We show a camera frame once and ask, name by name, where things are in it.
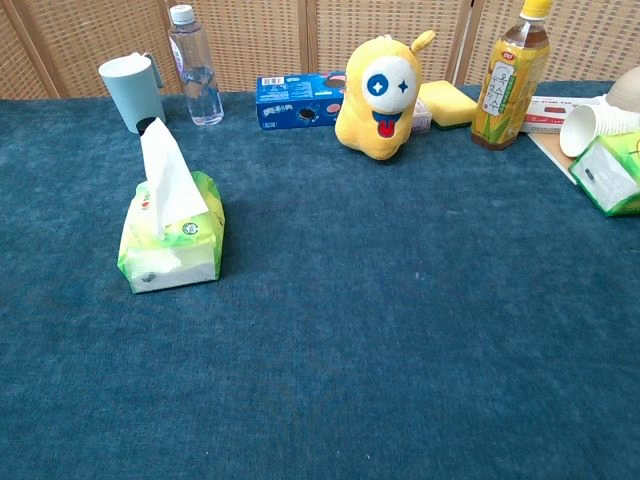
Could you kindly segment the brown notebook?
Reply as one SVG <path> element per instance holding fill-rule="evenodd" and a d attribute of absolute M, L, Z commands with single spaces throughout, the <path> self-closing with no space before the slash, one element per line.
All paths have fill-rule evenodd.
<path fill-rule="evenodd" d="M 534 144 L 554 163 L 565 177 L 576 185 L 577 181 L 570 172 L 570 166 L 574 158 L 566 156 L 560 148 L 560 135 L 558 133 L 528 133 Z"/>

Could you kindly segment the blue cookie box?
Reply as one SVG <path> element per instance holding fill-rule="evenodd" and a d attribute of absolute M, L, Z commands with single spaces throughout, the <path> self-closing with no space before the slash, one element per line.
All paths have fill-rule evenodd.
<path fill-rule="evenodd" d="M 256 79 L 256 114 L 262 130 L 334 126 L 346 75 L 293 74 Z"/>

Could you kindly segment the yellow one-eyed plush toy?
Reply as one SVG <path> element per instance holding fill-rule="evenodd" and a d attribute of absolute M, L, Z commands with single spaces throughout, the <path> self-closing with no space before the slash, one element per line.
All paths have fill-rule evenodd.
<path fill-rule="evenodd" d="M 406 45 L 378 36 L 353 51 L 335 124 L 342 145 L 385 161 L 407 142 L 422 77 L 418 53 L 435 37 L 427 30 Z"/>

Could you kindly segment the wicker folding screen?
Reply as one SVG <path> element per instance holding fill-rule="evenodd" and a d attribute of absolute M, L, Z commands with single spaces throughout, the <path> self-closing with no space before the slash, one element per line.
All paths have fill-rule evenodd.
<path fill-rule="evenodd" d="M 99 66 L 152 54 L 165 89 L 180 89 L 167 31 L 173 5 L 204 26 L 219 87 L 249 91 L 259 76 L 325 73 L 362 42 L 410 42 L 433 30 L 421 55 L 426 80 L 481 82 L 494 42 L 524 0 L 0 0 L 0 98 L 105 94 Z"/>

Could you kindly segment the beige bowl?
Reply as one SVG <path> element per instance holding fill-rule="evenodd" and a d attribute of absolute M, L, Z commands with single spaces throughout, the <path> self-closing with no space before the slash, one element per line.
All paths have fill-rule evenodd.
<path fill-rule="evenodd" d="M 625 72 L 612 85 L 605 100 L 611 106 L 640 114 L 640 65 Z"/>

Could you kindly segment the white and red flat box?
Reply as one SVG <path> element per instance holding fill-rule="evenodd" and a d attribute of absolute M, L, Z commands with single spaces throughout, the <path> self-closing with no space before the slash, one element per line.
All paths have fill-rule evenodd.
<path fill-rule="evenodd" d="M 600 105 L 604 95 L 585 97 L 533 96 L 520 127 L 522 133 L 558 134 L 567 116 L 580 105 Z"/>

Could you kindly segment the green tissue pack sealed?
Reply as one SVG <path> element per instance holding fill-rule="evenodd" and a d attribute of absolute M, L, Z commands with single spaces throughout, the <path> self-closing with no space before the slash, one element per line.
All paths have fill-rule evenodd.
<path fill-rule="evenodd" d="M 640 131 L 596 137 L 569 171 L 605 216 L 640 215 Z"/>

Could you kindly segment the yellow sponge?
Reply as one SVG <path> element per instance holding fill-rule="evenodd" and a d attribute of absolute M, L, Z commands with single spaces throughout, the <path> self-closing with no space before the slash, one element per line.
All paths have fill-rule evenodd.
<path fill-rule="evenodd" d="M 469 125 L 476 110 L 476 102 L 446 80 L 422 83 L 418 98 L 440 129 Z"/>

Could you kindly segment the yellow corn tea bottle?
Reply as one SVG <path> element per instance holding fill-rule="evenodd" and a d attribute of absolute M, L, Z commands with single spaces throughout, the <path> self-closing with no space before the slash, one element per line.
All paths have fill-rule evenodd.
<path fill-rule="evenodd" d="M 472 140 L 485 148 L 503 150 L 520 132 L 550 55 L 544 21 L 552 1 L 525 0 L 493 47 L 471 123 Z"/>

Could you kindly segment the stack of white paper cups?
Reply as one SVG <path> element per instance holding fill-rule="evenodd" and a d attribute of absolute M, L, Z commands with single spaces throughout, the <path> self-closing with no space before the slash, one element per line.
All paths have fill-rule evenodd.
<path fill-rule="evenodd" d="M 579 105 L 565 119 L 559 134 L 564 155 L 575 158 L 600 135 L 619 135 L 640 130 L 640 113 L 608 104 Z"/>

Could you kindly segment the blue felt tablecloth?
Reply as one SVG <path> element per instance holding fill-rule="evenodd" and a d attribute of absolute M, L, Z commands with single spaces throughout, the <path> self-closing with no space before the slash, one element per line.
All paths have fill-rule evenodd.
<path fill-rule="evenodd" d="M 216 282 L 135 295 L 144 177 L 108 98 L 0 100 L 0 480 L 640 480 L 640 217 L 527 137 L 194 125 Z"/>

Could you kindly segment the small white snack packet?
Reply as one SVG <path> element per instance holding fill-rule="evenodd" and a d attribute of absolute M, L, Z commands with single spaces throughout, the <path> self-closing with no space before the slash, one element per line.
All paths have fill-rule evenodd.
<path fill-rule="evenodd" d="M 411 133 L 428 132 L 431 127 L 431 122 L 431 110 L 420 98 L 417 98 L 413 111 Z"/>

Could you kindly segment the clear water bottle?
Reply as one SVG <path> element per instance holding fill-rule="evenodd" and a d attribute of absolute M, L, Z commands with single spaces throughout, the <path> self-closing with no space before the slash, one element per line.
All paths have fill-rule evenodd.
<path fill-rule="evenodd" d="M 200 126 L 218 124 L 224 110 L 204 27 L 190 5 L 175 5 L 169 14 L 169 42 L 192 121 Z"/>

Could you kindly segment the light blue plastic mug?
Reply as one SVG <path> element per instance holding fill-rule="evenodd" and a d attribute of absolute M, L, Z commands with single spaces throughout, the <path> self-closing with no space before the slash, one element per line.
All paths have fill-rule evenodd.
<path fill-rule="evenodd" d="M 150 53 L 109 60 L 98 72 L 130 132 L 137 134 L 137 123 L 148 117 L 166 121 L 160 95 L 164 82 Z"/>

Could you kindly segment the white tissue sheet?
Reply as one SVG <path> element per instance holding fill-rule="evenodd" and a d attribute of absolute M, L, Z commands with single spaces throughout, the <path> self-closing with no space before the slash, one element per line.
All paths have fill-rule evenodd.
<path fill-rule="evenodd" d="M 164 122 L 147 118 L 140 137 L 147 187 L 150 191 L 152 233 L 158 239 L 165 228 L 208 211 L 181 150 Z"/>

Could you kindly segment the green tissue pack opened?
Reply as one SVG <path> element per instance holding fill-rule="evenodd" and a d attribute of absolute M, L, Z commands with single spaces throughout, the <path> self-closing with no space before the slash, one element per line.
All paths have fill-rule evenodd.
<path fill-rule="evenodd" d="M 117 267 L 134 293 L 163 290 L 219 278 L 225 215 L 214 180 L 191 173 L 208 211 L 168 225 L 164 237 L 151 227 L 151 195 L 136 187 L 123 225 Z"/>

